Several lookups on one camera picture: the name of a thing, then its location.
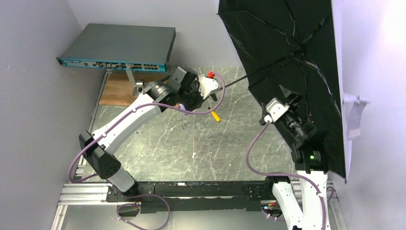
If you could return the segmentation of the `lilac folding umbrella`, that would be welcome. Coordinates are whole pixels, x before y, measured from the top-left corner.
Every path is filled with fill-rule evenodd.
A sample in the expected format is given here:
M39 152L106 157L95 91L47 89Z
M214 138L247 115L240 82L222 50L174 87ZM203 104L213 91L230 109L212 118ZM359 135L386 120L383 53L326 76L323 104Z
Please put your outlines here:
M296 112L324 137L328 172L347 180L368 101L342 90L332 2L221 0L217 14L258 104L282 98L280 84L302 95Z

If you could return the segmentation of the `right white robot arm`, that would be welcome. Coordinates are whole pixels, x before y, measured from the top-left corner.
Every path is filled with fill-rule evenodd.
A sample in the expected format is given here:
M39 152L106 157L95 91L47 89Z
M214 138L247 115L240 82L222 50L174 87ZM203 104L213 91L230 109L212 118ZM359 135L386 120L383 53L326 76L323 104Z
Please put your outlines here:
M295 198L291 181L285 175L273 176L275 195L290 230L329 230L327 207L327 158L324 137L316 135L315 124L297 112L301 95L279 86L282 98L274 97L265 106L264 120L283 130L291 142L291 155L301 189L302 202Z

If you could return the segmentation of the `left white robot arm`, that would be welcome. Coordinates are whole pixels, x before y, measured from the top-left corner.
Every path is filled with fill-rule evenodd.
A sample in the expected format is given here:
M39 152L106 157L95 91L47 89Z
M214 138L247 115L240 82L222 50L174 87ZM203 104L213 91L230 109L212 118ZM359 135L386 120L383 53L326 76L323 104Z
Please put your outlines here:
M177 67L172 75L150 82L136 100L105 126L79 136L87 163L101 179L126 196L139 194L138 182L114 156L118 148L142 125L166 109L183 105L184 113L201 108L203 102L221 89L214 74L198 75Z

